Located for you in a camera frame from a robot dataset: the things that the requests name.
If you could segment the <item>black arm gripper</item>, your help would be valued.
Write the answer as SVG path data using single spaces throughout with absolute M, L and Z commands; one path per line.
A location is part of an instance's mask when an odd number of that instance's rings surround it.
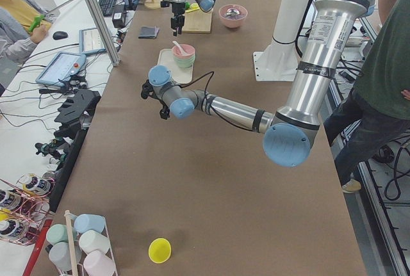
M 182 29 L 185 24 L 185 3 L 171 2 L 173 17 L 170 20 L 172 29 Z

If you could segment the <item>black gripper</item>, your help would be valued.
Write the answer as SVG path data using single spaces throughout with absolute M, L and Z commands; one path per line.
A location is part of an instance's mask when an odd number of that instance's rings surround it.
M 169 107 L 166 105 L 163 105 L 162 110 L 160 110 L 160 117 L 164 120 L 167 120 L 169 118 Z

